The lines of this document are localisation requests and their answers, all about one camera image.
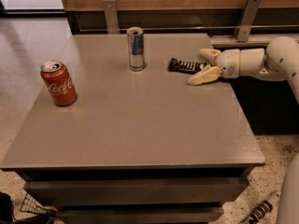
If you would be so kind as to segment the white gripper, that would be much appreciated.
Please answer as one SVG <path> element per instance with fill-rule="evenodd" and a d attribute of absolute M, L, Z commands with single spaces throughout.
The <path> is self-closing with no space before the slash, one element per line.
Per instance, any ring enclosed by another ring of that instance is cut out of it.
<path fill-rule="evenodd" d="M 188 84 L 197 86 L 223 78 L 240 76 L 256 77 L 264 69 L 264 49 L 200 49 L 200 55 L 210 64 L 188 79 Z"/>

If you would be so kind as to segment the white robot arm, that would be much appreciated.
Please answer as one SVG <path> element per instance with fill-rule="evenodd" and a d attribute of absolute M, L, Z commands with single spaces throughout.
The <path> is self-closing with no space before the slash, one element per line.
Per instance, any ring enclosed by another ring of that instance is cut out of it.
<path fill-rule="evenodd" d="M 189 78 L 190 85 L 210 83 L 219 77 L 287 80 L 299 102 L 299 44 L 290 37 L 277 37 L 266 49 L 200 49 L 200 55 L 207 65 Z M 284 177 L 276 224 L 299 224 L 299 154 L 292 159 Z"/>

